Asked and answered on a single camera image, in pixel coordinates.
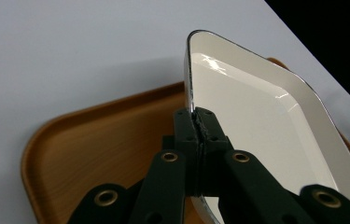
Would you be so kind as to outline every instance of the wooden tray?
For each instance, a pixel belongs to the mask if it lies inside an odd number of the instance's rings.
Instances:
[[[93,187],[130,187],[145,177],[172,114],[184,107],[184,84],[58,117],[27,145],[21,175],[38,223],[66,223]],[[186,223],[202,223],[190,199]]]

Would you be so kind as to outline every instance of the white rectangular dish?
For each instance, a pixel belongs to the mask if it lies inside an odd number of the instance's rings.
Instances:
[[[207,31],[189,35],[185,65],[190,110],[213,111],[235,149],[253,153],[296,194],[320,184],[350,199],[350,153],[300,77]],[[207,201],[219,213],[217,200]]]

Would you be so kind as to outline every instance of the white table surface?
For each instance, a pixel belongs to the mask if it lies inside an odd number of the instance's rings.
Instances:
[[[186,39],[197,29],[282,61],[350,141],[350,95],[262,0],[0,0],[0,223],[36,223],[21,157],[39,127],[182,81]]]

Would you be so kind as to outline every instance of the white background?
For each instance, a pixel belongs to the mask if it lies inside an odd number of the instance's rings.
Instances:
[[[62,114],[183,80],[204,29],[286,64],[350,140],[350,96],[262,0],[0,0],[0,223],[36,223],[24,148]]]

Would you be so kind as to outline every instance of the white tray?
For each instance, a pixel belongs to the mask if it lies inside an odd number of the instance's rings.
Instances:
[[[236,149],[253,153],[298,194],[320,184],[350,199],[350,153],[318,96],[300,77],[207,31],[190,34],[188,105],[213,111]],[[208,205],[221,220],[217,199]]]

